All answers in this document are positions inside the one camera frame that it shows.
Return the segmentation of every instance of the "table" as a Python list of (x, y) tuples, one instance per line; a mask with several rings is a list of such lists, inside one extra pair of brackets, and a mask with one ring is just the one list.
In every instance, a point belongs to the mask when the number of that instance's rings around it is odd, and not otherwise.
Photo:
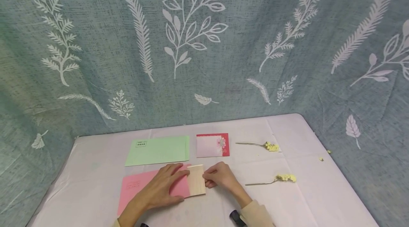
[[(231, 156), (196, 158), (196, 134), (205, 133), (229, 133)], [(278, 173), (296, 175), (296, 183), (246, 187), (266, 206), (277, 227), (378, 227), (299, 114), (80, 137), (28, 226), (109, 227), (116, 218), (122, 178), (164, 166), (124, 167), (132, 140), (181, 135), (190, 136), (186, 163), (208, 168), (224, 161), (242, 184), (270, 182)], [(266, 141), (278, 143), (281, 152), (235, 144)], [(229, 194), (215, 188), (151, 212), (142, 221), (150, 227), (233, 227), (229, 214), (237, 208)]]

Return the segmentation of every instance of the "floral card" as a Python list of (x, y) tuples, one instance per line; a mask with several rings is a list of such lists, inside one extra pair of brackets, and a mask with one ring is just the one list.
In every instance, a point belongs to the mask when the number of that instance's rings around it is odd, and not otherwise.
[(226, 156), (230, 156), (228, 133), (196, 135), (196, 157)]

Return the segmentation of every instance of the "green envelope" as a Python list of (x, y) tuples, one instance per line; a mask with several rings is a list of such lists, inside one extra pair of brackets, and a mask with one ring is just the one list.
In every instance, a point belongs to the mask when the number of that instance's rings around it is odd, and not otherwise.
[(125, 166), (189, 160), (189, 136), (133, 140)]

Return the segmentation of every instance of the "beige sleeve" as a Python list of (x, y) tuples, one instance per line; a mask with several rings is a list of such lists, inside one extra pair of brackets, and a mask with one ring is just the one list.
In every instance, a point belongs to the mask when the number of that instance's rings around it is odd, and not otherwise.
[(121, 225), (119, 225), (118, 219), (115, 220), (114, 224), (112, 225), (112, 227), (121, 227)]
[(274, 227), (266, 207), (260, 206), (256, 200), (241, 210), (240, 217), (247, 224), (247, 227)]

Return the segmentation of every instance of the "paper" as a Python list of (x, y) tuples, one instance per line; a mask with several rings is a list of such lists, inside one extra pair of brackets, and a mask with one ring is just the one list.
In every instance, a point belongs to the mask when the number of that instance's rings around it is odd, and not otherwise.
[(125, 166), (189, 160), (189, 136), (134, 140)]
[[(183, 165), (179, 169), (186, 170), (187, 166)], [(140, 192), (159, 172), (159, 170), (145, 172), (137, 175), (129, 175), (122, 179), (121, 195), (119, 197), (118, 216), (124, 211), (126, 205), (132, 200), (135, 195)], [(171, 196), (190, 197), (187, 177), (183, 176), (177, 180), (169, 190)]]
[(196, 157), (230, 156), (229, 134), (196, 135)]
[(190, 196), (206, 194), (203, 165), (189, 166), (187, 168), (190, 170), (190, 174), (187, 176)]

